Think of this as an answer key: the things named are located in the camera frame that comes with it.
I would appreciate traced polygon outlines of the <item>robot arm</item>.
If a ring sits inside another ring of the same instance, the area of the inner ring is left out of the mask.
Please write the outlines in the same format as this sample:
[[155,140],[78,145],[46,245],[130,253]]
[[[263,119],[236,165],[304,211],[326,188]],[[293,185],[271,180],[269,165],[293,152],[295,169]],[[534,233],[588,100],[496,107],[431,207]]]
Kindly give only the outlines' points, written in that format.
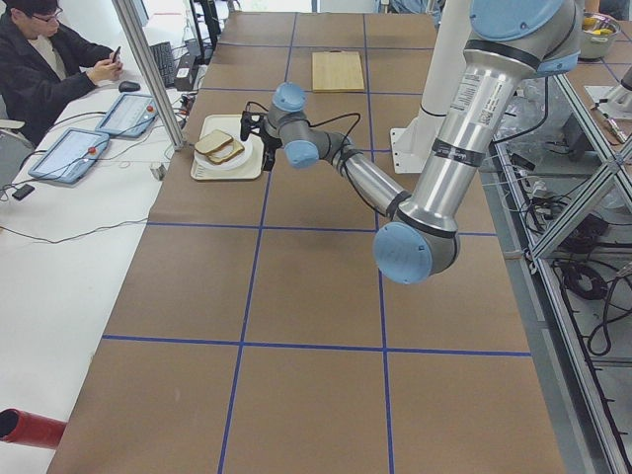
[[326,161],[368,205],[388,218],[373,256],[389,279],[411,284],[441,273],[459,252],[455,214],[483,163],[520,82],[567,72],[579,57],[580,1],[449,1],[445,4],[426,89],[445,97],[433,141],[412,192],[355,148],[346,134],[316,129],[304,91],[282,83],[270,108],[243,135],[257,134],[264,156],[282,149],[297,169]]

